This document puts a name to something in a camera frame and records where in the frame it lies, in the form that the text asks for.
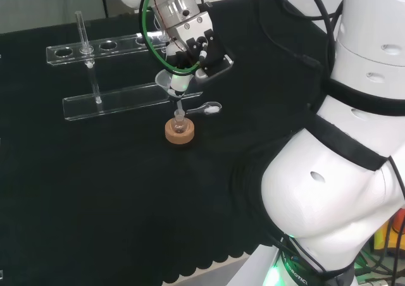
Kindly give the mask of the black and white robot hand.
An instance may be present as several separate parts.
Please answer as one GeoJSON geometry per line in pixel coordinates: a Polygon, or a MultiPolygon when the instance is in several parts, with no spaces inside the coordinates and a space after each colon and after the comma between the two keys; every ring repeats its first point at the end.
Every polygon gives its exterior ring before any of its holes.
{"type": "Polygon", "coordinates": [[[229,71],[234,61],[213,30],[208,12],[175,25],[168,31],[172,40],[166,47],[166,62],[176,68],[171,74],[168,94],[180,99],[189,84],[199,89],[209,80],[229,71]]]}

